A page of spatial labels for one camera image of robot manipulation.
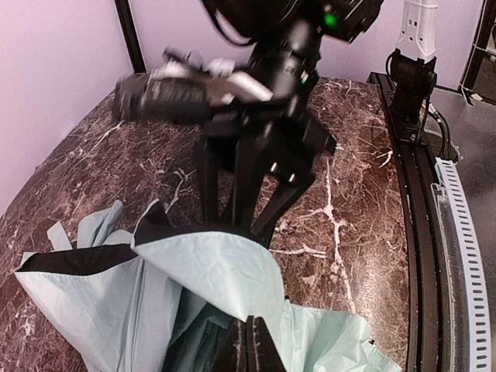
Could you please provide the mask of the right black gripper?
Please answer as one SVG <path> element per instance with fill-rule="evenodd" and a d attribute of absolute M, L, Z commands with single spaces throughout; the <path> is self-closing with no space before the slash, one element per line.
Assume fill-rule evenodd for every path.
<path fill-rule="evenodd" d="M 228 222 L 268 247 L 278 220 L 314 183 L 315 157 L 336 150 L 336 138 L 316 117 L 275 112 L 224 112 L 200 124 L 194 145 L 203 222 L 219 221 L 220 170 L 234 174 Z M 264 178 L 277 186 L 255 214 Z"/>

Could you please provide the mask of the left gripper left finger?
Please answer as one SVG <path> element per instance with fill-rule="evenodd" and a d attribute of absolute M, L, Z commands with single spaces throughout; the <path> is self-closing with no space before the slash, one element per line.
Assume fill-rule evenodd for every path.
<path fill-rule="evenodd" d="M 198 317 L 167 349 L 163 371 L 245 371 L 246 324 Z"/>

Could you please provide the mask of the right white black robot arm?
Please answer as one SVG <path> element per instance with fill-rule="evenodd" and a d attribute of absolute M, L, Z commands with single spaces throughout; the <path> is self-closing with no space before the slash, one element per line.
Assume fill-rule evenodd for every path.
<path fill-rule="evenodd" d="M 243 72 L 271 97 L 215 110 L 195 144 L 202 218 L 270 244 L 277 221 L 315 181 L 314 159 L 336 139 L 308 110 L 322 38 L 367 31 L 379 1 L 206 1 L 253 51 Z"/>

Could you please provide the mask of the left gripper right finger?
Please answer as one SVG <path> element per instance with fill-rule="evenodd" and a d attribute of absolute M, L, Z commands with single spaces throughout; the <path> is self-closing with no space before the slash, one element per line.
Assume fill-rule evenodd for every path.
<path fill-rule="evenodd" d="M 247 370 L 285 372 L 286 369 L 263 318 L 247 319 Z"/>

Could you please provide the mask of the mint and black folding umbrella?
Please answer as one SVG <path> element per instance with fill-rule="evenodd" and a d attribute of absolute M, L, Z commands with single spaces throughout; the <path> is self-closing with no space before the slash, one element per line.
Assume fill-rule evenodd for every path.
<path fill-rule="evenodd" d="M 286 371 L 396 371 L 349 312 L 286 299 L 281 270 L 253 237 L 226 226 L 174 228 L 153 201 L 133 232 L 122 211 L 81 220 L 71 244 L 61 224 L 53 250 L 25 253 L 15 277 L 91 371 L 163 371 L 167 349 L 198 317 L 265 321 Z"/>

